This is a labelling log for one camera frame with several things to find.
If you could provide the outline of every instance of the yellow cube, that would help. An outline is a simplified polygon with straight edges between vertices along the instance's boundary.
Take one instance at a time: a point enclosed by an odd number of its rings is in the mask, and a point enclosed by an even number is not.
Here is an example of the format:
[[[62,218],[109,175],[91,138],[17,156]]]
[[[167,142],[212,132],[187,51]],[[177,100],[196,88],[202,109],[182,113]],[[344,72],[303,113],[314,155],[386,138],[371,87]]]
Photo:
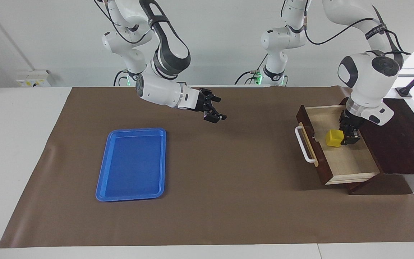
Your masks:
[[[331,129],[327,132],[327,135],[325,135],[325,143],[327,144],[327,146],[340,147],[341,142],[344,138],[345,134],[343,133],[343,131]]]

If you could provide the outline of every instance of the white wall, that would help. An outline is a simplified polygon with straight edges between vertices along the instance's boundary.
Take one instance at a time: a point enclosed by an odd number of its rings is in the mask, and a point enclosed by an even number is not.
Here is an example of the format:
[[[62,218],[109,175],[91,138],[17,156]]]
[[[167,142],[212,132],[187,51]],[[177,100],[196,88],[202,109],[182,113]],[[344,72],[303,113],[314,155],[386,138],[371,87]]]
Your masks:
[[[158,0],[174,28],[191,51],[191,66],[179,80],[191,85],[231,84],[238,75],[255,69],[265,51],[263,31],[282,25],[281,0]],[[402,47],[414,50],[414,1],[372,0]],[[119,56],[107,52],[102,33],[113,28],[92,0],[0,0],[0,24],[36,69],[49,69],[56,86],[109,86],[122,69]],[[322,1],[309,10],[309,36],[322,41],[343,28],[328,21]],[[0,33],[0,86],[13,86],[17,69],[29,65],[12,47],[5,47]],[[145,46],[150,59],[156,42]],[[338,84],[336,70],[347,54],[368,50],[356,29],[322,46],[307,44],[287,51],[289,85]]]

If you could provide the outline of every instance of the white table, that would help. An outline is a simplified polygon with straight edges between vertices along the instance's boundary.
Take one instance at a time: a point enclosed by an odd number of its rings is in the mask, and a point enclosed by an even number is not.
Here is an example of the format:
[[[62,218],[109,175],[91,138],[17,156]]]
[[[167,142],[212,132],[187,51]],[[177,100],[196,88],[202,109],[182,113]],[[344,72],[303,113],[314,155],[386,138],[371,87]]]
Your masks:
[[[71,88],[0,88],[0,238]],[[414,110],[414,101],[407,100]],[[414,242],[0,249],[0,258],[414,258]]]

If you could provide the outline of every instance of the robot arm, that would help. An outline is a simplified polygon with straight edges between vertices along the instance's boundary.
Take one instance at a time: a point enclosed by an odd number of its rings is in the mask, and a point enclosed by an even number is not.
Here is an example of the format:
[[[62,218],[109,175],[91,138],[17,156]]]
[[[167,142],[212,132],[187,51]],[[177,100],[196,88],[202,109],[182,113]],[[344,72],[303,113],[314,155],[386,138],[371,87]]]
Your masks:
[[[358,128],[365,120],[382,126],[393,117],[393,110],[383,103],[383,98],[397,79],[404,58],[375,7],[360,0],[323,0],[322,3],[325,14],[334,23],[350,25],[372,18],[354,25],[365,34],[371,50],[344,57],[338,67],[340,80],[352,88],[340,116],[340,130],[345,134],[342,144],[354,144],[360,139]]]
[[[288,60],[283,51],[304,46],[306,43],[307,39],[302,33],[305,8],[306,0],[286,0],[281,15],[286,25],[272,28],[261,35],[261,45],[268,51],[268,60],[260,69],[263,84],[281,85]]]
[[[155,0],[103,0],[118,31],[103,36],[103,44],[120,54],[133,79],[140,98],[171,108],[204,112],[204,119],[213,123],[226,119],[212,106],[220,98],[210,90],[196,90],[184,83],[174,82],[191,62],[189,49],[172,27],[169,19]],[[133,49],[151,40],[154,32],[159,46],[147,66],[143,53]]]

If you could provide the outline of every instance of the black cable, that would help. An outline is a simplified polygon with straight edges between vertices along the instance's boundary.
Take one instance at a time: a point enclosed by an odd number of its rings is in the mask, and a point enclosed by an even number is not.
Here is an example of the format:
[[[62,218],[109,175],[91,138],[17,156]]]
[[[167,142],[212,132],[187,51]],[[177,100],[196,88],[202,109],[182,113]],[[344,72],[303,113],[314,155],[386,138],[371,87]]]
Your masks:
[[[118,86],[120,86],[120,81],[121,81],[122,78],[127,79],[127,77],[120,77],[119,80],[118,80]]]
[[[281,9],[281,17],[282,17],[282,12],[284,11],[284,5],[285,5],[286,0],[284,0],[284,3],[282,4],[282,9]]]
[[[399,47],[399,50],[400,50],[400,51],[404,51],[404,50],[402,49],[402,47],[400,46],[400,43],[399,43],[399,38],[397,37],[397,34],[396,34],[395,32],[393,32],[393,31],[388,30],[388,29],[386,29],[385,31],[386,31],[387,33],[392,34],[392,35],[394,36],[394,38],[396,38],[396,43],[397,43],[397,46]]]
[[[118,72],[117,74],[116,74],[116,76],[115,76],[115,80],[113,81],[113,86],[116,86],[116,81],[118,80],[118,76],[120,75],[120,74],[122,74],[123,72],[122,72],[122,70],[120,71],[120,72]]]
[[[125,40],[127,43],[130,43],[130,44],[137,44],[137,43],[139,43],[140,41],[142,41],[143,40],[143,38],[145,38],[145,36],[151,31],[151,29],[150,30],[148,30],[147,32],[145,32],[145,34],[143,34],[143,36],[141,36],[141,38],[138,40],[138,41],[135,41],[135,42],[132,42],[132,41],[129,41],[129,40],[127,40],[126,38],[124,38],[124,36],[122,36],[122,34],[118,31],[118,28],[116,28],[116,24],[115,24],[115,22],[113,22],[113,19],[111,18],[111,14],[110,14],[110,9],[108,8],[108,6],[106,7],[106,11],[107,11],[107,13],[108,13],[108,15],[110,16],[110,21],[111,21],[111,24],[113,25],[113,27],[115,28],[115,30],[116,30],[116,32],[119,34],[119,36],[121,36],[121,38],[123,39],[123,40]]]
[[[251,83],[252,83],[252,81],[253,81],[253,79],[256,79],[256,78],[255,78],[255,77],[250,77],[249,79],[245,80],[245,83],[244,83],[244,84],[247,84],[247,81],[248,81],[248,80],[250,80],[250,83],[249,83],[249,84],[251,84]]]
[[[326,40],[326,41],[323,41],[323,42],[313,42],[311,39],[309,39],[308,32],[306,31],[306,30],[307,30],[307,26],[305,26],[305,27],[304,27],[304,34],[306,34],[306,38],[307,38],[307,39],[308,39],[308,41],[309,41],[309,42],[311,42],[312,44],[314,44],[314,45],[322,45],[322,44],[324,44],[324,43],[327,43],[327,42],[331,41],[332,39],[335,39],[335,38],[336,38],[336,37],[338,37],[340,34],[342,34],[343,32],[345,32],[346,30],[348,30],[350,27],[352,27],[352,26],[354,26],[354,25],[356,25],[356,24],[358,24],[358,23],[361,23],[361,22],[363,22],[363,21],[368,21],[368,20],[373,20],[373,18],[363,18],[363,19],[361,19],[361,20],[358,20],[357,22],[352,23],[352,24],[351,24],[351,25],[349,25],[348,27],[344,28],[342,31],[340,31],[339,33],[337,33],[335,36],[333,36],[333,37],[331,37],[330,39],[328,39],[328,40]]]
[[[285,85],[284,85],[284,87],[286,87],[287,86],[287,83],[289,82],[289,76],[284,76],[284,79],[285,78],[287,78],[287,81],[285,81]]]
[[[375,54],[377,57],[379,57],[380,55],[378,55],[375,51],[373,51],[373,50],[367,50],[367,51],[365,51],[365,52],[371,52],[371,53],[373,53],[373,54]]]
[[[405,54],[407,56],[411,55],[411,53],[405,52],[405,51],[389,51],[389,52],[383,53],[383,55],[387,55],[387,54]]]
[[[102,9],[102,7],[100,7],[100,5],[97,3],[97,0],[93,0],[93,1],[94,1],[95,5],[97,5],[97,7],[100,9],[100,11],[102,11],[103,15],[105,15],[105,17],[107,17],[107,18],[108,18],[108,20],[110,20],[110,22],[114,23],[114,22],[113,22],[113,20],[112,20],[110,17],[108,17],[108,15],[106,15],[106,13],[105,13],[105,11]]]
[[[268,56],[268,53],[264,56],[263,60],[261,61],[261,63],[258,65],[257,70],[260,69],[260,66],[263,64],[263,62],[265,61],[266,57]]]
[[[304,5],[304,16],[308,16],[308,3],[309,3],[309,0],[306,0],[306,4]]]
[[[246,74],[251,74],[251,72],[250,72],[250,71],[247,71],[247,72],[243,73],[242,75],[240,75],[240,77],[236,80],[236,82],[235,82],[234,84],[237,84],[237,82],[239,82],[239,80],[240,80],[243,76],[245,76]]]

